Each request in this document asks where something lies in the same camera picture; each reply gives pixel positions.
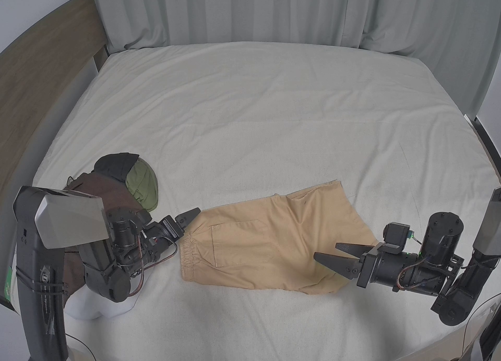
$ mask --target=shorts pocket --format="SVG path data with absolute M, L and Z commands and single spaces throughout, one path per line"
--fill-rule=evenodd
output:
M 216 268 L 273 258 L 269 229 L 259 220 L 222 223 L 211 226 L 211 230 Z

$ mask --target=gray curtain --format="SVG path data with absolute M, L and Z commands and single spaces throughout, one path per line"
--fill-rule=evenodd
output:
M 423 61 L 474 117 L 501 50 L 501 0 L 96 0 L 110 52 L 227 41 L 341 45 Z

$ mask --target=headboard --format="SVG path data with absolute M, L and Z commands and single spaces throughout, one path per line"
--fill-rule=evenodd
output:
M 94 77 L 92 58 L 104 64 L 106 42 L 94 0 L 70 0 L 0 53 L 0 287 L 15 246 L 13 201 L 78 101 L 75 85 Z

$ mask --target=beige pants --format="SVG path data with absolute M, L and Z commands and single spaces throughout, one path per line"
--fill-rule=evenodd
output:
M 313 260 L 345 255 L 337 242 L 377 240 L 334 181 L 202 211 L 180 241 L 184 280 L 307 294 L 336 292 L 348 280 Z

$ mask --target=fitted sheet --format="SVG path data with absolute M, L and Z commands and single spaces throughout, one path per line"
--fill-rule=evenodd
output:
M 341 180 L 378 239 L 417 238 L 438 211 L 460 215 L 466 260 L 499 185 L 481 143 L 418 60 L 304 44 L 227 43 L 111 55 L 62 126 L 34 184 L 62 188 L 113 152 L 155 170 L 159 220 Z M 406 251 L 417 252 L 411 241 Z M 478 304 L 501 291 L 501 268 Z M 350 282 L 336 294 L 206 286 L 158 265 L 135 307 L 67 332 L 102 359 L 389 360 L 454 327 L 433 297 Z

